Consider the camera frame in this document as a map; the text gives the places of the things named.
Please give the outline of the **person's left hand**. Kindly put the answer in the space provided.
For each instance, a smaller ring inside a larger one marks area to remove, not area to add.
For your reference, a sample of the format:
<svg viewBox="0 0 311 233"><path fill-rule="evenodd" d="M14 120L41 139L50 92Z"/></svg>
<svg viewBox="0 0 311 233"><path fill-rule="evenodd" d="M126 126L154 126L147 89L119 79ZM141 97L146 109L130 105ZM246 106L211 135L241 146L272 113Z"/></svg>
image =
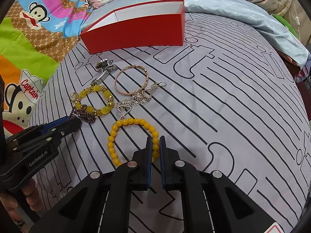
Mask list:
<svg viewBox="0 0 311 233"><path fill-rule="evenodd" d="M41 199L39 197L38 189L33 178L31 178L28 183L22 187L22 193L24 194L26 202L30 206L32 211L37 212L43 208ZM21 217L15 211L18 202L14 197L4 192L1 192L1 202L12 220L17 222L22 221Z"/></svg>

